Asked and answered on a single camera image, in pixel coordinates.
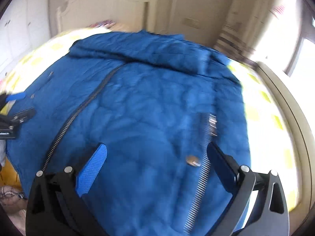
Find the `blue quilted puffer jacket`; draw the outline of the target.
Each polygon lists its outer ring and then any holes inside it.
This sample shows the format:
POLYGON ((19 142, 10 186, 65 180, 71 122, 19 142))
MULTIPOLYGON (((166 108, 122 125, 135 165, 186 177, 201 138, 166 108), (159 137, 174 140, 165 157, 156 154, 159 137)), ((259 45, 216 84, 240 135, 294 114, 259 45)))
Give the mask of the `blue quilted puffer jacket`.
POLYGON ((7 142, 29 193, 41 168, 83 162, 99 143, 107 159, 83 200, 110 235, 205 235, 229 200, 214 171, 201 174, 210 141, 250 164, 242 87, 230 60, 177 35, 109 32, 76 41, 11 112, 36 115, 7 142))

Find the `white wardrobe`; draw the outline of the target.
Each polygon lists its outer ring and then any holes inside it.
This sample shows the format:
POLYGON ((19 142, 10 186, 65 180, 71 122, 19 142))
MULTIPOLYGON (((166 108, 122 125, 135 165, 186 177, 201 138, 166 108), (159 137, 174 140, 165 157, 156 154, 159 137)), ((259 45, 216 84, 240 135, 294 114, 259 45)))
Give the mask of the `white wardrobe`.
POLYGON ((12 0, 1 17, 1 73, 51 38, 49 0, 12 0))

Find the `colourful patterned cushion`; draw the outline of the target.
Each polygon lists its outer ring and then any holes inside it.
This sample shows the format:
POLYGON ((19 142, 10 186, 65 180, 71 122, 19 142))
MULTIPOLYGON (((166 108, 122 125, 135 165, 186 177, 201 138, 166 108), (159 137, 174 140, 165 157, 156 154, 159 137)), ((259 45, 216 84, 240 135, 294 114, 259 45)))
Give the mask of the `colourful patterned cushion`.
POLYGON ((99 27, 105 27, 107 29, 110 29, 111 27, 113 27, 114 25, 116 25, 116 22, 113 20, 104 20, 104 21, 99 21, 96 23, 93 23, 89 26, 89 28, 99 28, 99 27))

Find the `dark framed window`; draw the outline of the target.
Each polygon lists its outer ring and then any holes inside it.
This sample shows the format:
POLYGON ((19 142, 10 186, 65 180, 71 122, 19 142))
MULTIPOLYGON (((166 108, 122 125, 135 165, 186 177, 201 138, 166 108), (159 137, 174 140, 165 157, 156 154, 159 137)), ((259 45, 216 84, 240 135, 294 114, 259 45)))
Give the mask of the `dark framed window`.
POLYGON ((297 66, 298 57, 301 53, 303 42, 305 39, 314 43, 314 13, 311 12, 311 9, 307 5, 304 4, 298 42, 296 44, 292 59, 290 60, 288 67, 284 71, 284 73, 289 77, 293 74, 294 69, 297 66))

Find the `white wooden headboard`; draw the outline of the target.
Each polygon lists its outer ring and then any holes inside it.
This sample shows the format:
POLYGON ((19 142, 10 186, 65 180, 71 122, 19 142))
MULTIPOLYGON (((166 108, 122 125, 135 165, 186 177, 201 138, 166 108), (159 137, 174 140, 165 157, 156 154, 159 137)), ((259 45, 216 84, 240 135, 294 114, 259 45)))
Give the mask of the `white wooden headboard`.
POLYGON ((65 0, 56 11, 58 33, 113 20, 132 31, 155 32, 158 0, 65 0))

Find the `patterned beige curtain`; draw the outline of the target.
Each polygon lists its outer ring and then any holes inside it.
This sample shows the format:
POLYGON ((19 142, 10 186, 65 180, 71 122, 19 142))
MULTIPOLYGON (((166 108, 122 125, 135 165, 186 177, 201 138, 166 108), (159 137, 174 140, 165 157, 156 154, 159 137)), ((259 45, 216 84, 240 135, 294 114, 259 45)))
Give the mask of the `patterned beige curtain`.
POLYGON ((258 60, 262 41, 288 8, 286 0, 233 0, 214 48, 238 62, 258 60))

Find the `slim white desk lamp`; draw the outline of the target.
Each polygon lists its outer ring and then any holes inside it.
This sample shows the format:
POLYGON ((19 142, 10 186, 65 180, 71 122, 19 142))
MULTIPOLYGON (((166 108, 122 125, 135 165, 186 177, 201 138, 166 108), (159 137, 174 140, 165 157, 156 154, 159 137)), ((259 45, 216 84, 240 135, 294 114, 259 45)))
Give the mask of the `slim white desk lamp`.
POLYGON ((167 34, 170 32, 174 18, 175 18, 176 5, 177 5, 177 0, 171 0, 171 6, 170 6, 170 12, 169 12, 169 21, 168 21, 167 30, 166 30, 167 34))

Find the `wall socket panel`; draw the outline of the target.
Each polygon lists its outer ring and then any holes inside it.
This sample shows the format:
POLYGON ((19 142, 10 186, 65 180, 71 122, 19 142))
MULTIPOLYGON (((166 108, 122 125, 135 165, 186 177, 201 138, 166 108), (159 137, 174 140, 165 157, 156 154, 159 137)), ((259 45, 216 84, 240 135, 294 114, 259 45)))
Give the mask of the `wall socket panel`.
POLYGON ((192 18, 184 18, 182 21, 183 25, 186 25, 188 27, 192 27, 195 29, 200 28, 200 21, 192 18))

